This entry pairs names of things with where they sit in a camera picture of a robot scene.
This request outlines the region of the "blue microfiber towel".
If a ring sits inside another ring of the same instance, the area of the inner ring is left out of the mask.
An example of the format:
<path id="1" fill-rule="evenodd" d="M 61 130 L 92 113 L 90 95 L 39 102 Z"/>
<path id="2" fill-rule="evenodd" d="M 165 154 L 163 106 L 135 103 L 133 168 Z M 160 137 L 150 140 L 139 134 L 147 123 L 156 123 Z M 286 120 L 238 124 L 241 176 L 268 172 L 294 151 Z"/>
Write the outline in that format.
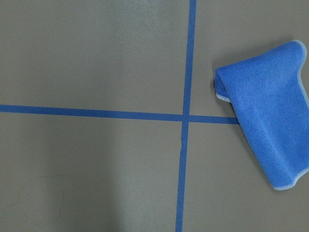
<path id="1" fill-rule="evenodd" d="M 305 45 L 293 40 L 215 71 L 218 99 L 232 104 L 270 184 L 295 186 L 309 170 L 309 99 L 301 80 Z"/>

